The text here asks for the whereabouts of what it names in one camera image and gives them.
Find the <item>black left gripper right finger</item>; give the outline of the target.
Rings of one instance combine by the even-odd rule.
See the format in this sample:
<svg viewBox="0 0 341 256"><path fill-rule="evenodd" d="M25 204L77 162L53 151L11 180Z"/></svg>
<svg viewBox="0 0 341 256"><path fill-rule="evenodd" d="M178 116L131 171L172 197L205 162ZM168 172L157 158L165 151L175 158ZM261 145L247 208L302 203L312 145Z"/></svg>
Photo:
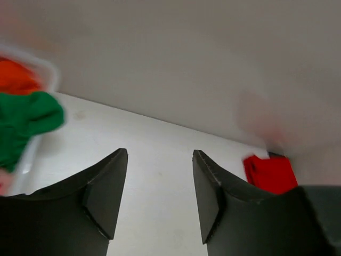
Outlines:
<svg viewBox="0 0 341 256"><path fill-rule="evenodd" d="M193 152L202 242L209 255L337 255L338 187L275 195Z"/></svg>

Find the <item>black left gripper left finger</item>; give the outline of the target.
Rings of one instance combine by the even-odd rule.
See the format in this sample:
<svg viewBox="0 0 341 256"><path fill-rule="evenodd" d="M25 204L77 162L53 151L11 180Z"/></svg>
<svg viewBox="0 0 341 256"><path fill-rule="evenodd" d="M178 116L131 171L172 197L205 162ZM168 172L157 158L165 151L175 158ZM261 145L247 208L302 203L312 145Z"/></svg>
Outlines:
<svg viewBox="0 0 341 256"><path fill-rule="evenodd" d="M128 153L35 191L1 198L1 255L106 255L114 238Z"/></svg>

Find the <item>green t shirt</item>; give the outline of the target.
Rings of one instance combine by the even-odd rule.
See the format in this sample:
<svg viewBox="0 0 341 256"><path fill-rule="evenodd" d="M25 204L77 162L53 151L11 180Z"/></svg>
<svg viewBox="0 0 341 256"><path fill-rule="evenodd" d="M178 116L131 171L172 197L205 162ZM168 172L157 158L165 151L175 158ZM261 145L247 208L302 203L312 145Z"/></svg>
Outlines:
<svg viewBox="0 0 341 256"><path fill-rule="evenodd" d="M12 173L32 137L63 123L63 107L47 92L1 93L1 168Z"/></svg>

